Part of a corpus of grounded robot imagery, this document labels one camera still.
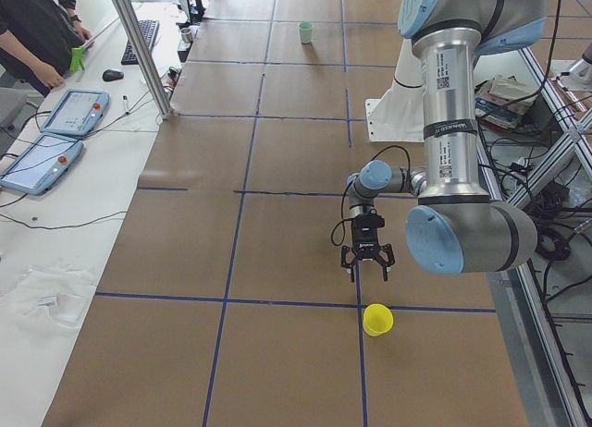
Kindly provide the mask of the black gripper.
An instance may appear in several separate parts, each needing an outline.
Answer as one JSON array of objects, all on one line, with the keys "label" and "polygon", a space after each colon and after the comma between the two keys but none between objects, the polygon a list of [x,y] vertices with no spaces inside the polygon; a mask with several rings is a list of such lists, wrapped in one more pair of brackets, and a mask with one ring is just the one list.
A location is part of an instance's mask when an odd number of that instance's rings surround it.
[{"label": "black gripper", "polygon": [[378,214],[359,214],[351,221],[351,247],[342,245],[340,266],[357,281],[359,261],[374,260],[382,271],[384,282],[389,280],[390,268],[395,264],[395,256],[390,244],[380,245],[378,229],[385,225],[385,220]]}]

